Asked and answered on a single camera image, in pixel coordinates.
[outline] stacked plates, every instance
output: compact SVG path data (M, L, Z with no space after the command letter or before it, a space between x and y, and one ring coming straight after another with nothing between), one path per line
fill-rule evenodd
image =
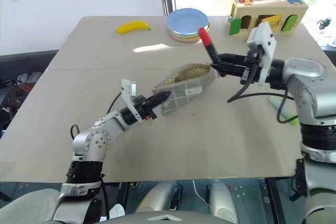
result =
M181 42L196 42L200 40L198 29L204 27L209 30L210 24L207 16L200 10L184 8L169 14L167 18L168 33Z

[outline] beige table surface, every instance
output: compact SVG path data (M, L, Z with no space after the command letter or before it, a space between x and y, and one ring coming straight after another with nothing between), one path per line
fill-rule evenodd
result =
M120 24L139 19L152 30L115 34ZM243 38L227 36L226 17L210 17L210 23L218 52L246 53ZM328 57L303 25L276 40L275 58L318 59L335 78ZM158 44L165 48L133 51ZM84 130L104 115L122 78L136 81L138 93L148 97L173 70L195 62L209 62L202 44L173 40L164 17L84 18L0 140L0 181L64 182L72 156L70 126ZM237 77L216 79L188 106L135 125L110 145L106 181L292 175L300 157L299 127L278 124L266 97L227 104L239 88ZM267 85L252 85L247 93L268 91ZM119 99L115 108L124 106Z

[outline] floor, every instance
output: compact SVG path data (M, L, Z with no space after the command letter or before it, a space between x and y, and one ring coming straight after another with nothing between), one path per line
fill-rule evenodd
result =
M240 223L243 224L267 224L274 223L271 206L263 179L221 179L231 188L233 201L235 203ZM202 213L209 213L208 207L195 195L193 184L191 180L181 180L178 183L183 188L182 200L179 210L197 211ZM211 180L201 179L195 180L196 189L198 193L205 198L206 186L210 185ZM153 188L157 182L143 182L140 187L131 187L128 193L128 200L126 206L126 214L131 214L137 208L139 202L143 197ZM300 198L296 202L288 200L291 194L289 179L283 179L277 182L278 190L284 209L287 223L301 223L304 214L305 199ZM0 183L0 191L8 196L16 199L31 191L54 188L59 190L61 184L45 184L45 183ZM110 207L112 207L117 200L118 187L107 187ZM8 202L0 200L0 208L4 207Z

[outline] yellow banana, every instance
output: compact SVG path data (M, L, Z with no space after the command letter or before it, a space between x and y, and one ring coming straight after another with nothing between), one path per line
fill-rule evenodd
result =
M137 29L147 29L151 30L150 26L144 21L131 21L119 26L116 29L117 34L125 34L129 31L137 30Z

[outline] blue plate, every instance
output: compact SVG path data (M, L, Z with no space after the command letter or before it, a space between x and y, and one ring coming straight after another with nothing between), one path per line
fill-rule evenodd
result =
M170 32L177 37L195 37L198 35L198 29L208 26L209 20L200 10L184 8L170 13L166 24Z

